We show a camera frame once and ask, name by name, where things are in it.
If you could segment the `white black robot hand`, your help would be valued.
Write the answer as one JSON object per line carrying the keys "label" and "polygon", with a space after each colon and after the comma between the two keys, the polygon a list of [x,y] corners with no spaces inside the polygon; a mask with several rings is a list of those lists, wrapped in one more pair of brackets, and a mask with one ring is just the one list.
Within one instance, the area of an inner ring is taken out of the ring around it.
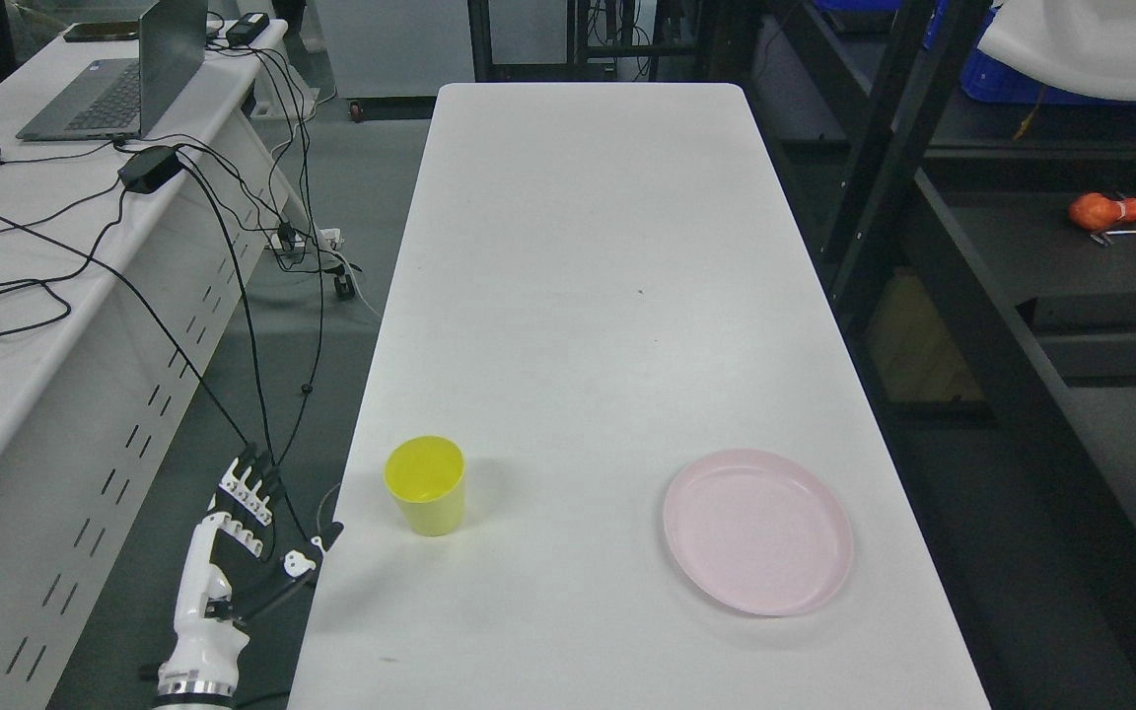
{"label": "white black robot hand", "polygon": [[344,526],[329,523],[303,548],[274,556],[266,540],[274,531],[272,506],[283,496],[272,457],[247,444],[192,531],[173,610],[176,643],[159,666],[154,698],[185,692],[235,698],[249,623],[319,575]]}

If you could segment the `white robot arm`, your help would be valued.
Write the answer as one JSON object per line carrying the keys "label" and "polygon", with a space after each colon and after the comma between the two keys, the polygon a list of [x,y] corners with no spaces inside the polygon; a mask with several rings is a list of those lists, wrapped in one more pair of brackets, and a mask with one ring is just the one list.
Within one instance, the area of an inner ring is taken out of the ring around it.
{"label": "white robot arm", "polygon": [[185,692],[154,698],[152,709],[166,710],[220,710],[234,709],[235,698],[218,693]]}

